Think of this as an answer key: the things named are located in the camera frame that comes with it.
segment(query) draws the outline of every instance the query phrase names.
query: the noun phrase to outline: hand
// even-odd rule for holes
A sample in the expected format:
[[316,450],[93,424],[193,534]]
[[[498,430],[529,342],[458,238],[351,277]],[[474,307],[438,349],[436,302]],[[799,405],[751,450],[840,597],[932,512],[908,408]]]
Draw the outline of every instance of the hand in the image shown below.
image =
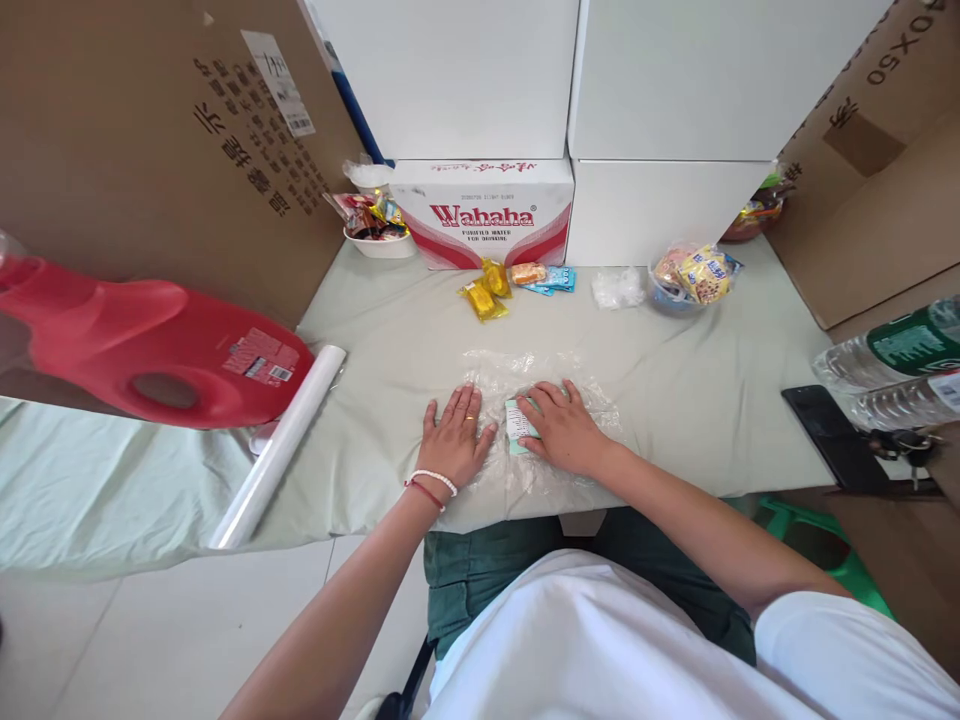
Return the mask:
[[[472,383],[458,387],[450,396],[440,422],[436,422],[437,401],[431,400],[423,417],[423,442],[417,458],[417,470],[430,470],[449,478],[459,489],[480,472],[490,452],[497,424],[483,429],[477,439],[477,416],[480,415],[480,390]],[[428,475],[418,475],[417,482],[428,488],[441,502],[450,498],[450,490]]]
[[541,437],[521,438],[519,444],[561,470],[592,477],[604,453],[615,443],[590,417],[577,386],[569,380],[564,380],[563,386],[569,398],[547,382],[537,383],[530,390],[539,412],[527,398],[517,397],[517,407]]

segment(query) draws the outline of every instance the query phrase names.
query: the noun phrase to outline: green plastic stool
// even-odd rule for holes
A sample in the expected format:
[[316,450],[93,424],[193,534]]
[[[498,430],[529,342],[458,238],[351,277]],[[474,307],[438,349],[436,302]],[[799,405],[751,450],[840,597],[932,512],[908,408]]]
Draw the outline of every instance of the green plastic stool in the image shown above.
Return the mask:
[[[787,536],[787,530],[793,523],[803,522],[836,535],[847,545],[850,545],[846,533],[843,532],[843,528],[840,527],[840,523],[833,515],[794,507],[770,497],[761,498],[760,506],[773,512],[773,517],[767,523],[767,532],[780,541],[783,541]],[[873,582],[873,578],[870,577],[870,573],[867,572],[867,568],[864,567],[852,546],[850,547],[850,553],[840,566],[833,570],[827,570],[826,573],[849,590],[850,594],[864,605],[883,613],[891,620],[896,620],[880,591],[877,590],[877,584]]]

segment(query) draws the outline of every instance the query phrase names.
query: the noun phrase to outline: white bracelet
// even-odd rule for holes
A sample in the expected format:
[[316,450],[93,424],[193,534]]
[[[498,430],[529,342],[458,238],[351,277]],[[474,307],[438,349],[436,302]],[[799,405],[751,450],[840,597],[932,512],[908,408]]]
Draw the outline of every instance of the white bracelet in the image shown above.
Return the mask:
[[456,497],[456,496],[457,496],[457,486],[454,485],[452,482],[450,482],[450,478],[445,477],[445,476],[441,475],[440,473],[431,472],[431,471],[429,471],[429,470],[414,470],[414,471],[410,474],[410,478],[407,480],[407,482],[408,482],[408,483],[409,483],[409,482],[413,482],[413,479],[414,479],[417,475],[426,475],[427,477],[432,477],[432,478],[434,478],[435,480],[439,480],[440,482],[442,482],[444,485],[446,485],[446,486],[450,489],[450,492],[451,492],[451,496],[450,496],[450,497]]

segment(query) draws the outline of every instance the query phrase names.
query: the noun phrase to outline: light green tablecloth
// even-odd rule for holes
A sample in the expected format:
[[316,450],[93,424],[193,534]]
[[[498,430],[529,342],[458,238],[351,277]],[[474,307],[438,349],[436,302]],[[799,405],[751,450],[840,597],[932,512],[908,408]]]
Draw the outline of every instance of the light green tablecloth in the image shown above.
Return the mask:
[[[696,320],[598,310],[582,269],[575,293],[518,290],[509,317],[481,325],[456,295],[476,272],[344,246],[300,328],[346,349],[344,371],[247,549],[369,531],[412,469],[428,400],[462,381],[471,350],[575,352],[627,444],[716,495],[830,484],[779,394],[814,382],[810,360],[829,340],[762,238],[732,252],[746,265],[737,288]],[[8,401],[0,569],[97,578],[199,554],[252,465],[246,438]],[[458,500],[442,527],[616,504],[596,487],[542,493],[489,477]]]

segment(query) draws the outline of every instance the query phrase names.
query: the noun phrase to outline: keys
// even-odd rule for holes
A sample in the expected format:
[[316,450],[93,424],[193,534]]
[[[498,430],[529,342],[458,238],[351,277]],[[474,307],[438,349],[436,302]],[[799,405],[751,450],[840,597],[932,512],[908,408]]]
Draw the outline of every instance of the keys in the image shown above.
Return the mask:
[[923,435],[913,430],[870,432],[870,447],[875,455],[884,460],[906,458],[910,464],[910,479],[913,481],[914,491],[920,489],[920,468],[926,467],[930,462],[940,442],[943,442],[942,438],[936,435]]

